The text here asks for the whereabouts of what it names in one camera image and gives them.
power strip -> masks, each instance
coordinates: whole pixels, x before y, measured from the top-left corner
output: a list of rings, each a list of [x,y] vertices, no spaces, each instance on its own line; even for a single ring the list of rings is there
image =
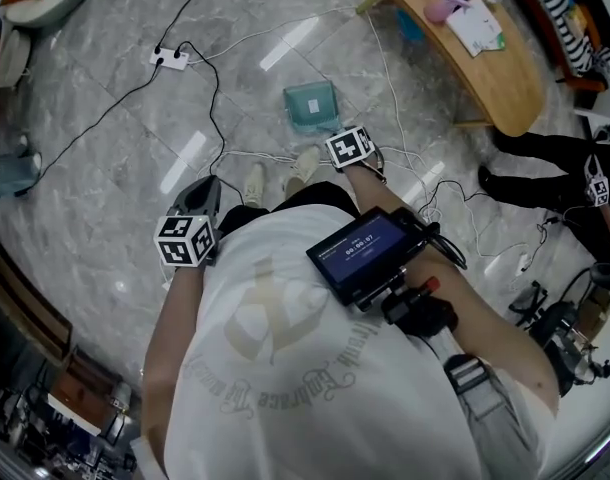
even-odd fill
[[[149,58],[150,64],[156,64],[158,59],[163,59],[163,67],[176,69],[178,71],[185,71],[187,62],[189,61],[188,53],[181,53],[180,57],[174,57],[174,50],[168,50],[167,48],[161,48],[160,53],[152,51],[152,56]]]

marble floor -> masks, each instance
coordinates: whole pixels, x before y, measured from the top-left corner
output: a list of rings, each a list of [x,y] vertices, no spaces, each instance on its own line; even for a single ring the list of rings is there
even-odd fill
[[[23,129],[45,163],[54,159],[128,90],[148,80],[150,53],[184,1],[86,0],[61,28],[44,32],[34,44],[31,76],[6,95],[0,152],[11,150],[14,129]],[[310,144],[321,144],[324,136],[291,130],[282,90],[325,79],[336,87],[345,124],[364,124],[380,146],[400,149],[394,100],[376,39],[367,18],[347,9],[360,1],[193,0],[165,45],[191,40],[205,55],[213,55],[286,20],[341,8],[306,25],[291,23],[248,39],[214,59],[221,79],[214,115],[226,149],[295,156]],[[546,91],[546,106],[532,131],[582,136],[572,93],[555,84],[554,70],[516,4],[505,0],[504,5],[525,35]],[[497,152],[488,130],[453,128],[457,108],[471,101],[446,61],[428,42],[403,39],[391,6],[380,5],[370,14],[398,96],[407,147],[422,155],[429,168],[442,169],[429,181],[431,174],[413,160],[430,190],[443,177],[458,180],[467,194],[475,192],[481,162],[501,174],[557,174],[544,162]],[[155,223],[219,148],[208,117],[214,86],[213,73],[204,64],[184,72],[162,70],[150,87],[130,96],[78,141],[27,197],[0,200],[0,240],[7,251],[72,321],[76,340],[134,385],[140,382],[166,294],[152,244]],[[407,166],[405,156],[393,150],[385,154],[392,162],[386,171],[389,186],[415,207],[422,206],[425,196],[417,178],[394,165]],[[242,189],[243,172],[255,161],[259,159],[228,155],[217,174]],[[271,180],[265,203],[273,207],[281,201],[289,167],[260,161]],[[321,166],[315,178],[349,188],[328,166]],[[236,201],[236,194],[224,187],[222,210]],[[486,197],[468,204],[473,217],[460,196],[442,186],[441,225],[466,252],[469,280],[502,314],[516,291],[533,279],[555,296],[591,262],[566,229],[554,226],[531,269],[515,278],[519,256],[531,254],[539,242],[536,224],[544,212],[499,205]],[[480,256],[472,218],[480,233]],[[526,245],[494,258],[521,242]]]

white t-shirt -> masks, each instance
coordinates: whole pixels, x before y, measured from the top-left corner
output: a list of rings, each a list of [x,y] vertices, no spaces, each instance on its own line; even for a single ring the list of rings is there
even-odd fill
[[[481,478],[433,352],[376,313],[351,314],[305,255],[351,220],[311,205],[223,240],[176,388],[170,479]]]

person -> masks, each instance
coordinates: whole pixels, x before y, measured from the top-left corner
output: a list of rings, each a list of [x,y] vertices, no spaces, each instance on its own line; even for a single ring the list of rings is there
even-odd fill
[[[566,174],[535,179],[495,176],[481,166],[478,172],[481,188],[502,203],[546,208],[560,214],[563,223],[596,261],[610,263],[610,199],[608,204],[597,208],[585,195],[585,163],[591,154],[596,155],[610,186],[610,144],[536,133],[508,137],[498,130],[494,132],[493,142],[504,153],[540,158]]]
[[[484,463],[430,346],[378,311],[342,307],[305,255],[359,210],[404,205],[360,166],[344,169],[358,208],[336,185],[307,185],[319,155],[299,156],[272,212],[254,166],[215,266],[177,270],[145,358],[145,478],[149,465],[170,479],[535,478],[559,402],[543,351],[433,247],[407,265],[411,287],[439,279],[459,318],[454,346],[503,373],[500,464]]]
[[[41,173],[41,155],[32,153],[27,136],[22,135],[12,154],[0,155],[0,197],[21,196]]]

pink object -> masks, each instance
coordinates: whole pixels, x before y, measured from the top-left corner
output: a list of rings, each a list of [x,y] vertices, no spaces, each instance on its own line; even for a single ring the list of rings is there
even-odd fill
[[[454,0],[434,0],[423,8],[423,13],[429,21],[439,25],[460,5],[462,4]]]

